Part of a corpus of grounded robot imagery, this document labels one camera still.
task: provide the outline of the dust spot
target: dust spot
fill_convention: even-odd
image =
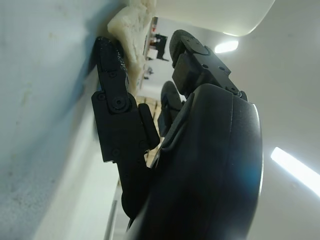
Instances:
[[[57,40],[57,39],[58,39],[58,35],[56,35],[56,34],[54,34],[54,33],[50,32],[50,33],[49,33],[49,39]]]
[[[19,206],[21,206],[22,204],[22,199],[21,197],[15,196],[12,198],[13,201],[17,202],[19,204]]]
[[[22,101],[21,101],[21,106],[25,106],[27,104],[31,93],[32,92],[29,89],[24,92],[23,98],[22,98]]]

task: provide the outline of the white surface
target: white surface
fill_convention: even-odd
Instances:
[[[119,174],[116,164],[103,163],[94,131],[91,96],[98,83],[95,68],[86,78],[77,104],[81,119],[69,148],[67,165],[34,240],[102,240],[106,233]]]
[[[231,52],[231,51],[236,50],[238,48],[238,46],[239,46],[238,41],[227,41],[227,42],[223,42],[223,43],[218,44],[214,48],[214,52],[216,54],[227,53],[227,52]]]
[[[320,197],[320,175],[289,153],[276,147],[271,159]]]
[[[105,231],[117,170],[90,142],[92,113],[82,129],[88,134],[75,138],[85,106],[76,104],[98,31],[119,4],[0,1],[1,240],[30,240],[40,223],[38,239]]]
[[[242,36],[264,19],[275,0],[158,0],[162,18]]]
[[[243,37],[158,22],[160,34],[171,36],[174,28],[191,30],[212,49],[225,41],[239,41],[237,50],[218,56],[232,71],[231,80],[256,104],[262,124],[264,180],[248,240],[320,236],[320,198],[270,157],[280,147],[320,174],[319,13],[318,0],[277,0],[261,24]],[[169,46],[165,51],[164,58],[170,59]],[[172,63],[148,64],[153,64],[154,75],[143,88],[159,98],[162,84],[171,79]]]

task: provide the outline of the ceiling light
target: ceiling light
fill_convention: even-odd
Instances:
[[[320,197],[320,175],[318,173],[279,147],[274,149],[271,158]]]
[[[238,41],[227,41],[217,45],[214,49],[214,52],[216,54],[231,52],[236,50],[238,48],[238,45],[239,45]]]

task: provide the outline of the black screw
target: black screw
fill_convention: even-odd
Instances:
[[[110,77],[110,78],[115,78],[116,76],[117,76],[117,73],[114,72],[114,71],[112,71],[112,72],[109,73],[109,77]]]
[[[113,99],[112,106],[117,110],[123,109],[126,106],[126,101],[123,97],[117,96]]]
[[[115,148],[112,150],[112,156],[118,157],[120,155],[120,150],[118,148]]]
[[[98,100],[100,100],[100,101],[106,100],[106,95],[104,93],[99,94]]]

